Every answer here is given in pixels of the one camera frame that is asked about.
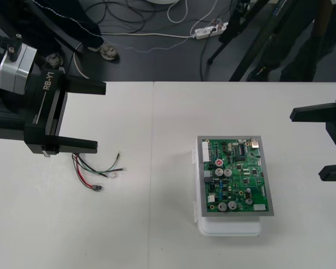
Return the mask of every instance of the circuit board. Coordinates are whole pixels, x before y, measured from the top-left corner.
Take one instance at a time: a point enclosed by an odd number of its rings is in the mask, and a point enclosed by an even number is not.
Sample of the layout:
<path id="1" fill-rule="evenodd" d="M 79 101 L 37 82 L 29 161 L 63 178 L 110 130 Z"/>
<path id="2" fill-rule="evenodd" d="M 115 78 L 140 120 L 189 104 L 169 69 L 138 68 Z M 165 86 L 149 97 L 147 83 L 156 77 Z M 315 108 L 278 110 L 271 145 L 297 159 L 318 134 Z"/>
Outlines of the circuit board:
<path id="1" fill-rule="evenodd" d="M 258 140 L 201 143 L 207 212 L 269 211 Z"/>

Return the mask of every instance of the dark pants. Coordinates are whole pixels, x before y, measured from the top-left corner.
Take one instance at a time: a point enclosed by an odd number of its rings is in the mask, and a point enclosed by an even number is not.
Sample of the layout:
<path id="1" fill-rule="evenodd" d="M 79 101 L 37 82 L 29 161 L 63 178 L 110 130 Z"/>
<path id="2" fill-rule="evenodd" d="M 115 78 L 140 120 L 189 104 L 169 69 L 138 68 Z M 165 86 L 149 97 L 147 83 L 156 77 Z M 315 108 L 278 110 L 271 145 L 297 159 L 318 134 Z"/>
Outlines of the dark pants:
<path id="1" fill-rule="evenodd" d="M 86 15 L 78 0 L 36 1 L 44 7 L 52 8 L 65 17 L 75 19 L 89 32 L 95 35 L 101 35 L 98 25 L 91 21 Z M 50 10 L 40 9 L 45 16 L 53 21 L 67 35 L 82 42 L 84 46 L 98 48 L 102 45 L 103 39 L 101 37 L 89 34 L 74 21 L 59 17 Z M 47 56 L 60 50 L 61 45 L 45 30 L 46 26 L 42 22 L 37 21 L 31 12 L 26 10 L 25 5 L 22 4 L 21 1 L 0 0 L 0 10 L 6 15 L 7 19 L 10 20 L 20 34 L 25 36 L 25 39 L 29 41 L 29 45 L 38 50 L 40 55 Z"/>
<path id="2" fill-rule="evenodd" d="M 315 19 L 318 2 L 317 0 L 300 0 L 296 3 L 295 8 L 280 28 L 279 33 L 271 37 L 258 68 L 265 66 L 269 69 L 276 69 L 280 66 L 280 63 L 288 56 L 296 39 Z M 282 70 L 280 81 L 305 81 L 304 71 L 307 61 L 309 61 L 308 51 L 311 48 L 311 43 L 311 38 L 304 43 L 293 62 Z M 318 60 L 331 53 L 335 46 L 336 5 L 330 17 Z"/>

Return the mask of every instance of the robotic arm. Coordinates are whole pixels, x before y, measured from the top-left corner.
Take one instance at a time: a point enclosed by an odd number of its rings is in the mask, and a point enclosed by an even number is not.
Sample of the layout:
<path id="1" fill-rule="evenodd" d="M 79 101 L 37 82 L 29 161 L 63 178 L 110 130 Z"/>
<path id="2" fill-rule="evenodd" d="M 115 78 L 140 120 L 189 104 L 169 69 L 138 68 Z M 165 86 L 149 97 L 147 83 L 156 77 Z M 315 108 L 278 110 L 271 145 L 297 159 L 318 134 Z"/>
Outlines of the robotic arm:
<path id="1" fill-rule="evenodd" d="M 46 157 L 60 152 L 97 153 L 97 142 L 61 137 L 59 131 L 68 92 L 105 95 L 103 82 L 64 71 L 44 69 L 32 74 L 36 49 L 21 35 L 0 36 L 0 138 L 21 140 L 33 153 Z"/>

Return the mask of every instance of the capacitor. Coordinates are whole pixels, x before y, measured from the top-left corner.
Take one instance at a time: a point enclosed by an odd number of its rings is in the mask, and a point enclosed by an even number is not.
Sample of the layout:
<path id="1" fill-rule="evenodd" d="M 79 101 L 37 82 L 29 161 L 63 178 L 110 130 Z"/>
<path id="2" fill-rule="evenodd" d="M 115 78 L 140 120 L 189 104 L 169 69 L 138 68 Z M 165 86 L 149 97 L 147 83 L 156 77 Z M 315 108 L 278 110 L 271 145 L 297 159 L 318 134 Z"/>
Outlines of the capacitor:
<path id="1" fill-rule="evenodd" d="M 221 177 L 223 174 L 224 174 L 223 169 L 221 169 L 221 168 L 217 168 L 217 169 L 215 170 L 215 175 L 216 175 L 217 177 Z"/>
<path id="2" fill-rule="evenodd" d="M 218 209 L 219 209 L 219 211 L 226 211 L 226 210 L 227 210 L 227 205 L 226 205 L 226 203 L 220 203 L 220 204 L 218 205 Z"/>
<path id="3" fill-rule="evenodd" d="M 215 165 L 216 165 L 216 167 L 222 167 L 223 166 L 223 160 L 222 159 L 216 159 Z"/>
<path id="4" fill-rule="evenodd" d="M 236 202 L 235 201 L 230 201 L 228 203 L 228 207 L 230 210 L 235 210 L 236 209 Z"/>
<path id="5" fill-rule="evenodd" d="M 252 204 L 253 204 L 253 200 L 252 200 L 252 199 L 250 199 L 250 198 L 249 198 L 249 199 L 246 199 L 246 200 L 245 200 L 245 203 L 246 203 L 247 205 L 249 205 L 249 206 L 250 206 L 250 205 L 252 205 Z"/>
<path id="6" fill-rule="evenodd" d="M 233 174 L 233 172 L 230 169 L 225 169 L 224 170 L 224 176 L 231 177 L 231 175 Z"/>

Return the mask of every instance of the white power strip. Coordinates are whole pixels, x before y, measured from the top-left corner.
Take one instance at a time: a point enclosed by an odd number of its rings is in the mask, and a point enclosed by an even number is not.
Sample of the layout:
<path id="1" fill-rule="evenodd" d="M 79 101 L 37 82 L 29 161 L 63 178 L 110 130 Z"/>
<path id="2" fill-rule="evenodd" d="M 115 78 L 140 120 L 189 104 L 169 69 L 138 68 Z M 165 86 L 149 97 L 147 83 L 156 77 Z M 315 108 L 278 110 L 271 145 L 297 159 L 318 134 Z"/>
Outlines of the white power strip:
<path id="1" fill-rule="evenodd" d="M 225 22 L 223 24 L 222 29 L 219 29 L 219 30 L 218 30 L 218 25 L 217 26 L 209 26 L 209 27 L 205 27 L 205 28 L 196 29 L 194 31 L 194 36 L 195 36 L 196 39 L 207 38 L 214 28 L 216 28 L 217 30 L 214 31 L 214 32 L 212 32 L 210 36 L 221 35 L 222 32 L 224 32 L 226 30 L 226 26 L 227 25 L 228 25 L 228 22 Z"/>

